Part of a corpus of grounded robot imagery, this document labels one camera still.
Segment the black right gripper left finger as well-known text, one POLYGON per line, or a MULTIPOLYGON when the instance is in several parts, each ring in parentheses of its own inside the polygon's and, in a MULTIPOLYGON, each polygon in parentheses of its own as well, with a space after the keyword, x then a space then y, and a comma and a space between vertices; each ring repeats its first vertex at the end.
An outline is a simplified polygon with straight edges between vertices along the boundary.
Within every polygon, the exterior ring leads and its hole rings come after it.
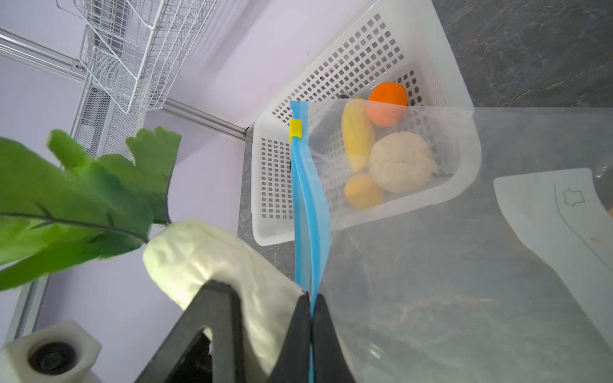
POLYGON ((268 382, 309 381, 311 352, 311 314, 309 295, 297 300, 284 343, 268 382))

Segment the orange toy fruit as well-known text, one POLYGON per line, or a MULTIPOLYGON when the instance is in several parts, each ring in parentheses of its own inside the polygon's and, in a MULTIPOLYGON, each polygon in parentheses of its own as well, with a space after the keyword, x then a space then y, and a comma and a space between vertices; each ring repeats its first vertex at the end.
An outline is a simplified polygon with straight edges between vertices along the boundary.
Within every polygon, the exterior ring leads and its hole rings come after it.
POLYGON ((404 118, 408 108, 406 89, 396 82, 383 82, 377 85, 368 98, 367 116, 371 122, 392 128, 404 118))

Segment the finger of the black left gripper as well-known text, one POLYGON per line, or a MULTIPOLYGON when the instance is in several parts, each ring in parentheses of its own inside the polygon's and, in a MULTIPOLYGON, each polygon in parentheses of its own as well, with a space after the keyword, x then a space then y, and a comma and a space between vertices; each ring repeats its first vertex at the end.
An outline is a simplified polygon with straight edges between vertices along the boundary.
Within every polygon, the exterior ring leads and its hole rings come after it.
POLYGON ((240 299, 228 284, 204 284, 137 382, 245 382, 240 299))

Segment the clear zip top bag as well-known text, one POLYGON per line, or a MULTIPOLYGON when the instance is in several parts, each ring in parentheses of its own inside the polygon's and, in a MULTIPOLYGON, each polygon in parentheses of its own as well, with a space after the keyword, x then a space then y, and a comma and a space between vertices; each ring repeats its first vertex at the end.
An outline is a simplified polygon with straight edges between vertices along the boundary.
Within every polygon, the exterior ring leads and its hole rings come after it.
POLYGON ((612 380, 612 111, 452 108, 481 166, 459 196, 374 218, 341 119, 294 101, 296 279, 327 301, 356 382, 612 380))

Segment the beige toy garlic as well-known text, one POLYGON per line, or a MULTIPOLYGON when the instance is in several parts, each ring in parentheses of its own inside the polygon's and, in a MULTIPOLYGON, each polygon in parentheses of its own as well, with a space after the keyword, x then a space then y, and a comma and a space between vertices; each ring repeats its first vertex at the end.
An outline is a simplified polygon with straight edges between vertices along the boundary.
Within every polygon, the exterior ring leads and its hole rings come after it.
POLYGON ((433 151, 421 136, 413 132, 393 132, 373 146, 369 172, 384 190, 407 193, 431 181, 437 164, 433 151))

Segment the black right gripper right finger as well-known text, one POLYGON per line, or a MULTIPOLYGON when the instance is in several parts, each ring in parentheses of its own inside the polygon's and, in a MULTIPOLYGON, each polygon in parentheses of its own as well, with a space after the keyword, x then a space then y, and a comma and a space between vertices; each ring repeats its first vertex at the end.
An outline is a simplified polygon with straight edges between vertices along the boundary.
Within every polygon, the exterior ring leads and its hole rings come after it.
POLYGON ((315 383, 356 383, 323 295, 317 295, 312 315, 312 355, 315 383))

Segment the yellow toy lemon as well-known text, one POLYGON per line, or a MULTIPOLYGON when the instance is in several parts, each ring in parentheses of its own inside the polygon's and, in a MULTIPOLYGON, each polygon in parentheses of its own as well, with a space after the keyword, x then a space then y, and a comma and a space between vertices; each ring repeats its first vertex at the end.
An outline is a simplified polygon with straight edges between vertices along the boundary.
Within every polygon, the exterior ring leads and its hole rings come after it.
POLYGON ((381 204, 384 191, 374 182, 370 174, 356 174, 346 182, 344 196, 356 209, 364 210, 381 204))

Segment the white perforated plastic basket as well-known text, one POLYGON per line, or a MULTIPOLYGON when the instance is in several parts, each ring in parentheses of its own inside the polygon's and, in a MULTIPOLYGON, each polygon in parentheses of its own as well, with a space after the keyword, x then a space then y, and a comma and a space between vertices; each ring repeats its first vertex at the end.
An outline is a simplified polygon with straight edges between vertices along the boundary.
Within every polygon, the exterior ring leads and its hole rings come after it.
POLYGON ((376 1, 268 107, 254 126, 252 227, 255 241, 271 246, 294 238, 290 103, 319 103, 346 95, 367 98, 382 82, 408 93, 409 130, 431 146, 439 177, 424 191, 375 208, 374 218, 441 204, 476 180, 481 143, 472 122, 453 122, 452 108, 473 104, 445 31, 430 1, 376 1))

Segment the white mesh wall box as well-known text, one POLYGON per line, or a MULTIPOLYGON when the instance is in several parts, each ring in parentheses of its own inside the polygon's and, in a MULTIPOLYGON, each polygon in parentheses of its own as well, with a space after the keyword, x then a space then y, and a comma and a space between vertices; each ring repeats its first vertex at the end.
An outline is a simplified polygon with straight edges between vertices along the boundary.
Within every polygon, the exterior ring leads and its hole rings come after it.
POLYGON ((88 74, 71 134, 89 156, 133 155, 126 144, 145 125, 146 112, 124 113, 88 74))

